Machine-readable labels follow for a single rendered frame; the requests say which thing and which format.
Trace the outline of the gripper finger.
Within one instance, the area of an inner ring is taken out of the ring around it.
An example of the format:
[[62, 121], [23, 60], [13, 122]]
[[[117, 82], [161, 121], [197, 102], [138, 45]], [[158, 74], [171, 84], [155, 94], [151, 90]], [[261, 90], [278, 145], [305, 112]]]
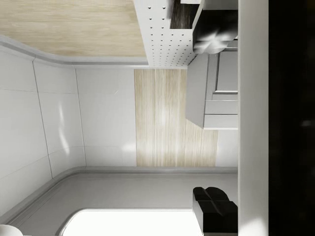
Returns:
[[238, 207], [216, 187], [195, 187], [192, 210], [203, 234], [237, 234]]
[[195, 54], [217, 54], [238, 36], [238, 10], [203, 10], [193, 31]]

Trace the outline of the white cabinet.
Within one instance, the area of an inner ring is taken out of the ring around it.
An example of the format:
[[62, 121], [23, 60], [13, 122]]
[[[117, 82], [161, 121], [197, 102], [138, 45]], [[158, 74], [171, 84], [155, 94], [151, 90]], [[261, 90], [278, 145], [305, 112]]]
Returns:
[[205, 130], [238, 129], [238, 52], [200, 54], [187, 70], [186, 119]]

